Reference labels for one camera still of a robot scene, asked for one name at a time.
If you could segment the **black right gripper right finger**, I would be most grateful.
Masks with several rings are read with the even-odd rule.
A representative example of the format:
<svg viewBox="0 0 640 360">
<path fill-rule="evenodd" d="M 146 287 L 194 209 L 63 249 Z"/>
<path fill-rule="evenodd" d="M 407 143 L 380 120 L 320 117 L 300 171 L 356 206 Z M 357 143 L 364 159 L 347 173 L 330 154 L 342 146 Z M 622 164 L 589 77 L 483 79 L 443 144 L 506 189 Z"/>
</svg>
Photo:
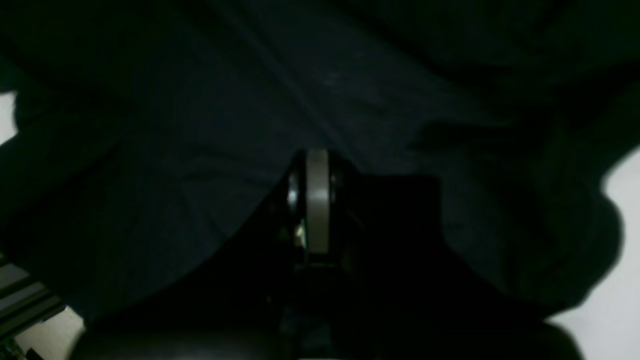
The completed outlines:
<svg viewBox="0 0 640 360">
<path fill-rule="evenodd" d="M 546 310 L 501 294 L 445 243 L 441 183 L 359 173 L 320 151 L 320 259 L 345 278 L 363 360 L 580 360 Z"/>
</svg>

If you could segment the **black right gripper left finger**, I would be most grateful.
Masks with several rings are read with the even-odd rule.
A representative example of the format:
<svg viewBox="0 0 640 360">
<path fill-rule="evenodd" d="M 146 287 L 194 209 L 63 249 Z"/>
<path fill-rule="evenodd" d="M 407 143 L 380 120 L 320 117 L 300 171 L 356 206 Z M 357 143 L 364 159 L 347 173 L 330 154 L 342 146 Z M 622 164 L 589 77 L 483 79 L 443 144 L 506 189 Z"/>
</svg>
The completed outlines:
<svg viewBox="0 0 640 360">
<path fill-rule="evenodd" d="M 301 360 L 321 263 L 321 151 L 304 150 L 205 264 L 85 332 L 72 360 Z"/>
</svg>

